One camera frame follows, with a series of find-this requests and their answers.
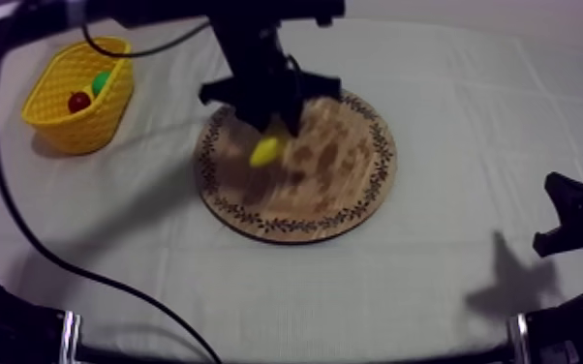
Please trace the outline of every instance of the black cable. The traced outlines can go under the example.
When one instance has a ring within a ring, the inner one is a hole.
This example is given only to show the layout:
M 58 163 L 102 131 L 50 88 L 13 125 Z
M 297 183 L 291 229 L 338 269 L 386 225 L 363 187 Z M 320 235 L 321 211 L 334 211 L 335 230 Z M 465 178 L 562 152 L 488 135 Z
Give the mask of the black cable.
M 93 38 L 90 36 L 90 33 L 88 32 L 88 25 L 86 24 L 85 21 L 81 25 L 81 33 L 83 33 L 83 38 L 86 40 L 86 42 L 88 43 L 88 45 L 91 48 L 95 49 L 98 53 L 101 53 L 107 57 L 111 57 L 111 58 L 140 58 L 140 57 L 146 57 L 148 55 L 153 55 L 153 54 L 156 54 L 158 52 L 162 52 L 164 50 L 168 50 L 168 49 L 172 48 L 173 46 L 178 46 L 181 43 L 196 36 L 201 30 L 207 28 L 208 26 L 210 26 L 210 21 L 205 21 L 202 24 L 193 28 L 191 31 L 183 34 L 182 36 L 176 38 L 175 40 L 173 40 L 169 43 L 165 43 L 164 45 L 160 45 L 160 46 L 157 46 L 157 47 L 152 48 L 152 49 L 143 50 L 143 51 L 134 52 L 134 53 L 115 53 L 115 52 L 111 52 L 109 50 L 106 50 L 106 49 L 100 47 L 99 45 L 97 45 L 95 43 Z
M 15 13 L 13 15 L 13 19 L 10 21 L 10 24 L 9 24 L 7 31 L 2 33 L 2 37 L 0 39 L 0 45 L 1 45 L 0 51 L 1 52 L 4 52 L 4 50 L 6 50 L 6 38 L 7 38 L 7 35 L 9 34 L 9 32 L 13 29 L 15 19 L 18 17 L 18 15 L 20 13 L 22 13 L 29 6 L 29 3 L 31 3 L 31 2 L 32 2 L 31 0 L 23 1 L 16 8 Z M 62 268 L 64 270 L 67 270 L 71 273 L 77 274 L 78 276 L 89 279 L 91 281 L 95 281 L 95 282 L 98 282 L 100 284 L 122 290 L 122 291 L 129 293 L 132 296 L 137 297 L 137 298 L 147 302 L 148 304 L 156 307 L 157 309 L 159 309 L 160 311 L 165 313 L 167 316 L 169 316 L 171 319 L 176 321 L 176 323 L 181 325 L 195 340 L 197 340 L 199 342 L 199 344 L 208 352 L 208 354 L 210 355 L 210 357 L 212 358 L 212 360 L 215 363 L 217 363 L 217 364 L 222 363 L 222 360 L 219 358 L 219 355 L 217 355 L 215 350 L 205 341 L 205 339 L 203 339 L 203 337 L 201 337 L 201 335 L 197 332 L 197 330 L 195 330 L 188 322 L 186 322 L 183 318 L 181 318 L 173 310 L 171 310 L 169 307 L 167 307 L 166 305 L 164 305 L 160 301 L 156 300 L 155 298 L 149 296 L 148 294 L 143 293 L 140 290 L 135 289 L 131 286 L 128 286 L 128 285 L 123 284 L 121 282 L 117 282 L 115 280 L 112 280 L 111 278 L 104 277 L 104 276 L 99 275 L 97 273 L 90 272 L 90 271 L 85 270 L 83 268 L 80 268 L 76 265 L 70 264 L 67 261 L 60 258 L 59 256 L 57 256 L 56 254 L 54 254 L 53 252 L 51 252 L 41 242 L 41 240 L 39 240 L 39 238 L 36 236 L 36 234 L 34 234 L 32 229 L 27 225 L 27 223 L 23 219 L 22 214 L 20 214 L 20 211 L 18 210 L 18 207 L 15 204 L 14 197 L 12 196 L 12 193 L 9 189 L 9 185 L 7 183 L 7 177 L 5 176 L 5 171 L 4 171 L 1 156 L 0 156 L 0 196 L 2 197 L 2 200 L 5 203 L 5 206 L 7 207 L 7 210 L 9 211 L 15 224 L 20 229 L 20 232 L 22 232 L 24 237 L 29 241 L 29 243 L 34 247 L 34 249 L 36 249 L 47 260 L 51 261 L 52 263 L 54 263 L 55 265 L 59 266 L 60 268 Z

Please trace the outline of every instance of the green ball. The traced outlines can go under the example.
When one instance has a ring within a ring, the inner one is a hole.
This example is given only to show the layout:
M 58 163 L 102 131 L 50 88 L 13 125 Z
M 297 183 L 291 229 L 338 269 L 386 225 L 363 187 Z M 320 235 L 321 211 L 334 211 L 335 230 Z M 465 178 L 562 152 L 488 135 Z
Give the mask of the green ball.
M 93 79 L 93 96 L 97 97 L 97 95 L 102 92 L 104 85 L 107 84 L 109 76 L 109 71 L 100 72 L 95 76 L 95 79 Z

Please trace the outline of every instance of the metal clamp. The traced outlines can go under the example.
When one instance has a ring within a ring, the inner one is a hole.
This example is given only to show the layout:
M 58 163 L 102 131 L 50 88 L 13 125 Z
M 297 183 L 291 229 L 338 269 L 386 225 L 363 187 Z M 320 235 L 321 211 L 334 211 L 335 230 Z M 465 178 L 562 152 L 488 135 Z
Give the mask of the metal clamp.
M 59 364 L 79 364 L 75 358 L 77 354 L 80 328 L 81 316 L 74 314 L 72 311 L 66 311 L 63 317 Z

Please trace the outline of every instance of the yellow ball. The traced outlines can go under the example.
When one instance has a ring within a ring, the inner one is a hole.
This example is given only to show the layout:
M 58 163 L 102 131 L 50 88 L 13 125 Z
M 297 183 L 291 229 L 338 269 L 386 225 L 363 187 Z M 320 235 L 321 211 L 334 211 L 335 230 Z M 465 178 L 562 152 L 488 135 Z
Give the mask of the yellow ball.
M 282 141 L 276 136 L 263 137 L 251 153 L 249 165 L 251 167 L 264 167 L 275 161 L 282 152 L 282 144 Z

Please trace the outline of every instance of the white wall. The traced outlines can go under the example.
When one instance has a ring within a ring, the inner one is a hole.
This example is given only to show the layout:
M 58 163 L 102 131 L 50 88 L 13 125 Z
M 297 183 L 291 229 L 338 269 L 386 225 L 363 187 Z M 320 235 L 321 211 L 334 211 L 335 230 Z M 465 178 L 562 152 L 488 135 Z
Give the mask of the white wall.
M 347 0 L 348 17 L 420 21 L 583 48 L 583 0 Z

